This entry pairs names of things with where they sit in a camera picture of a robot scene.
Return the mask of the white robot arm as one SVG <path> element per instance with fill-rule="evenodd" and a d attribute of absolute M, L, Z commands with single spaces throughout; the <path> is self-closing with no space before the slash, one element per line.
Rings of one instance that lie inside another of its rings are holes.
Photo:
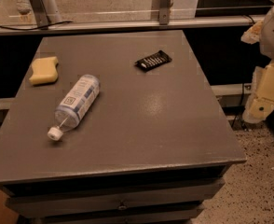
<path fill-rule="evenodd" d="M 242 114 L 245 122 L 259 123 L 274 111 L 274 6 L 262 21 L 242 35 L 241 41 L 248 44 L 258 42 L 260 53 L 270 59 L 264 68 L 255 67 L 251 94 Z"/>

